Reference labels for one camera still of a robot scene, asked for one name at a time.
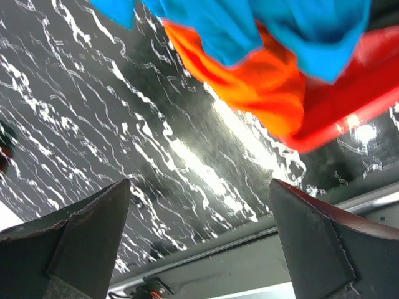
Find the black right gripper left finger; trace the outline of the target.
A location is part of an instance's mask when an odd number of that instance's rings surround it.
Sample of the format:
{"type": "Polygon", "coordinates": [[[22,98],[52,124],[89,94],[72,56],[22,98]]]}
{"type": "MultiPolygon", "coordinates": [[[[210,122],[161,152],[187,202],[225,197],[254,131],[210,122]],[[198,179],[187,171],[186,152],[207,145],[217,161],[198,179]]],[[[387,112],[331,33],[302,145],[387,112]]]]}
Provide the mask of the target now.
{"type": "Polygon", "coordinates": [[[122,179],[1,231],[1,298],[105,298],[130,202],[122,179]]]}

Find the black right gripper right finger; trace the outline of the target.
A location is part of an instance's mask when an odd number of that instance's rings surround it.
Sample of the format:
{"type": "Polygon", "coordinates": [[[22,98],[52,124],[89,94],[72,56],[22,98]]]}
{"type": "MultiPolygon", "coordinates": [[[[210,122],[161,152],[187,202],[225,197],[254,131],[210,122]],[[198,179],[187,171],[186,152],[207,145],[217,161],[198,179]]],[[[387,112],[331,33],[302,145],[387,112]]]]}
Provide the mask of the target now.
{"type": "Polygon", "coordinates": [[[297,298],[398,298],[398,229],[330,205],[284,181],[269,187],[297,298]]]}

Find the blue t shirt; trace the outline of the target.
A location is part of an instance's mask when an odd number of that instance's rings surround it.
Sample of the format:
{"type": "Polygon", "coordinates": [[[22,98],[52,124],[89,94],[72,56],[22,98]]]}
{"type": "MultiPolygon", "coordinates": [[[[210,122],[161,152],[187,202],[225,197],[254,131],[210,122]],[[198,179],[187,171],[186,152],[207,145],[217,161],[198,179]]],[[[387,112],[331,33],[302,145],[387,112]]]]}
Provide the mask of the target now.
{"type": "Polygon", "coordinates": [[[333,82],[367,29],[370,1],[144,1],[163,22],[193,29],[206,54],[232,67],[262,46],[261,27],[301,71],[333,82]]]}

